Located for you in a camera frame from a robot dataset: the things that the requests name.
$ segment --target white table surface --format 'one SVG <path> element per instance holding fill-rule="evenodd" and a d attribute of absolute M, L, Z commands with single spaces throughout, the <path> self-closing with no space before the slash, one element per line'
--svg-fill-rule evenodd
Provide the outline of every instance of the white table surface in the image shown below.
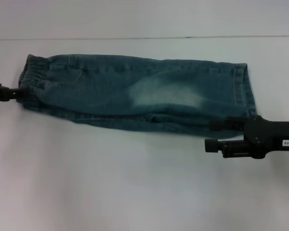
<path fill-rule="evenodd" d="M 259 113 L 289 121 L 289 38 L 0 41 L 26 56 L 121 54 L 248 63 Z M 0 231 L 289 231 L 289 152 L 223 159 L 200 137 L 74 124 L 0 103 Z"/>
<path fill-rule="evenodd" d="M 289 0 L 0 0 L 0 39 L 289 35 Z"/>

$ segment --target jeans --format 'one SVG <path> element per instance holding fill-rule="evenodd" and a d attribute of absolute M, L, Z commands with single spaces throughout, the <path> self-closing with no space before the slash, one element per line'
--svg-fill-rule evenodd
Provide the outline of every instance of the jeans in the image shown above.
<path fill-rule="evenodd" d="M 230 138 L 209 122 L 256 115 L 246 64 L 117 55 L 29 55 L 24 108 L 75 123 Z"/>

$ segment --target denim pants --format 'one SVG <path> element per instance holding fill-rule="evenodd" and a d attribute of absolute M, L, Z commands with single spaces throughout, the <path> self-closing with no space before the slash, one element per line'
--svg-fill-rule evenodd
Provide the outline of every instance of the denim pants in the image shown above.
<path fill-rule="evenodd" d="M 246 64 L 118 55 L 29 55 L 24 108 L 75 123 L 230 138 L 209 122 L 256 115 Z"/>

